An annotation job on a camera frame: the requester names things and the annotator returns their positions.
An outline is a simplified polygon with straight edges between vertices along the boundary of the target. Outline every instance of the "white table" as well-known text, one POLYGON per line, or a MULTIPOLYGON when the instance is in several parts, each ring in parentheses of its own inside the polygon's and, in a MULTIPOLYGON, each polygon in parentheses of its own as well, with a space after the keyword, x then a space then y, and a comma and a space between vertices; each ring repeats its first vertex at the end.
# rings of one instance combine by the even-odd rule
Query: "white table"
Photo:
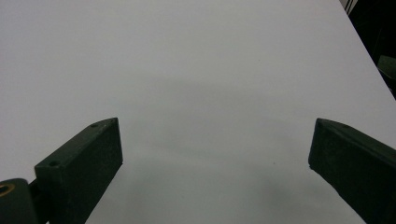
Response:
POLYGON ((396 147, 339 0, 1 1, 0 179, 118 117, 88 223, 363 223, 307 157, 316 118, 396 147))

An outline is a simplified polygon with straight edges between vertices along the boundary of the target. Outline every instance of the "white surface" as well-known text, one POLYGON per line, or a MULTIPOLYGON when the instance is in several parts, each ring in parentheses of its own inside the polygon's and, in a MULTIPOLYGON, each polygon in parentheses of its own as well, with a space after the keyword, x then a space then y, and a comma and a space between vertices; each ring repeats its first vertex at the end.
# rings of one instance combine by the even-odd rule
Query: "white surface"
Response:
POLYGON ((0 4, 0 179, 118 117, 88 223, 363 223, 307 163, 318 117, 396 147, 338 0, 0 4))

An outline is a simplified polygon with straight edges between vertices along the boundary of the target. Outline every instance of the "dark object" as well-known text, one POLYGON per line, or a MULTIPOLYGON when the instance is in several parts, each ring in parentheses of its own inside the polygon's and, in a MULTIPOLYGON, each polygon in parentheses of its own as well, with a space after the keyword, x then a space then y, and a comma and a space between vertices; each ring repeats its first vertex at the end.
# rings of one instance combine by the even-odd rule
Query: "dark object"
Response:
POLYGON ((396 99, 396 58, 381 55, 377 67, 393 97, 396 99))
POLYGON ((15 188, 0 194, 0 223, 85 223, 121 165, 118 119, 96 122, 36 165, 29 188, 2 182, 15 188))
POLYGON ((375 64, 380 55, 396 57, 396 2, 359 0, 349 18, 375 64))
POLYGON ((38 224, 29 185, 24 179, 0 182, 0 223, 38 224))
POLYGON ((310 167, 367 223, 396 223, 396 151, 345 124, 318 119, 310 167))

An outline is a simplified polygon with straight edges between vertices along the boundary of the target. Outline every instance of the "brass screw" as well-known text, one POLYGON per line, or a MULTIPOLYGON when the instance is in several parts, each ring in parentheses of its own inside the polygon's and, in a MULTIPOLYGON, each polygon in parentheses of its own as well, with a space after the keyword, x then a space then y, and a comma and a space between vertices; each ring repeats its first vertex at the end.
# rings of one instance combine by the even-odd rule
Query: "brass screw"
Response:
POLYGON ((15 189, 14 184, 2 184, 0 185, 0 197, 3 197, 15 189))

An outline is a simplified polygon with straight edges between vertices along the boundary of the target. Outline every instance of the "screw hole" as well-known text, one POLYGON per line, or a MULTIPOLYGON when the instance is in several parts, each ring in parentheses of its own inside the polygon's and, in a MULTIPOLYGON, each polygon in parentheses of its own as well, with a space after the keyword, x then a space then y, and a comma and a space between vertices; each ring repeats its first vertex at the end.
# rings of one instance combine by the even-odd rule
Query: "screw hole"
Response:
POLYGON ((0 185, 0 197, 10 193, 14 189, 15 189, 15 185, 13 184, 0 185))
POLYGON ((7 185, 0 186, 0 194, 6 192, 7 190, 9 190, 9 186, 7 185))
POLYGON ((58 161, 52 161, 49 163, 49 166, 58 166, 60 163, 58 161))

